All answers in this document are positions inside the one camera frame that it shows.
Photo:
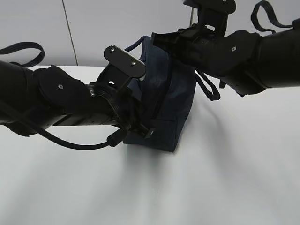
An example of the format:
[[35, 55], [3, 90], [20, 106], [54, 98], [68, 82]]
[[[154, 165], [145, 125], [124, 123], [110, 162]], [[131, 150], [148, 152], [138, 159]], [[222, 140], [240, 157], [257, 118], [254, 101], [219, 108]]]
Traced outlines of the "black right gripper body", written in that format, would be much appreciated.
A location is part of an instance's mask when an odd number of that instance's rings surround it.
[[150, 42], [164, 50], [172, 58], [199, 70], [215, 70], [214, 31], [204, 26], [200, 29], [193, 24], [177, 32], [152, 33]]

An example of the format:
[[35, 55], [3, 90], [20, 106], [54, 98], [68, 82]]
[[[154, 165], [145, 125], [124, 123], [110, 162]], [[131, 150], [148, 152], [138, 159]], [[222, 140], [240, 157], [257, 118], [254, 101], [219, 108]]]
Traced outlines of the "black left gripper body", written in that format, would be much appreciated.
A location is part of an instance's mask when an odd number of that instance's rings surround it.
[[133, 72], [127, 74], [110, 63], [98, 79], [90, 83], [93, 88], [92, 94], [108, 102], [114, 112], [113, 120], [126, 133], [133, 132], [142, 138], [150, 138], [155, 128], [151, 123], [142, 120], [142, 103], [133, 96], [128, 87], [130, 82], [136, 79], [133, 75]]

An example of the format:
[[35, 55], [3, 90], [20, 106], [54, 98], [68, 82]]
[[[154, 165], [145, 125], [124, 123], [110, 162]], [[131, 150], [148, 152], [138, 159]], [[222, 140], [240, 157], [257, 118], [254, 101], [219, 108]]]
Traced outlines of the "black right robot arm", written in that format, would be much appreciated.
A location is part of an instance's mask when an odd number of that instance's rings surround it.
[[173, 58], [230, 86], [239, 95], [300, 85], [300, 21], [261, 36], [239, 30], [227, 37], [184, 29], [151, 36], [151, 43]]

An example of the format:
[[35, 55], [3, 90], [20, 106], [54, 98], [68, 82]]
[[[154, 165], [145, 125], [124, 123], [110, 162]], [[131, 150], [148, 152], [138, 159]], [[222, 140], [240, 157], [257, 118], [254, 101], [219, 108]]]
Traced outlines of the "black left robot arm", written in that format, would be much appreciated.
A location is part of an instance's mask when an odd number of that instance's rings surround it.
[[31, 70], [1, 62], [0, 123], [25, 137], [51, 126], [112, 125], [148, 138], [154, 128], [129, 88], [133, 79], [113, 65], [85, 84], [54, 65]]

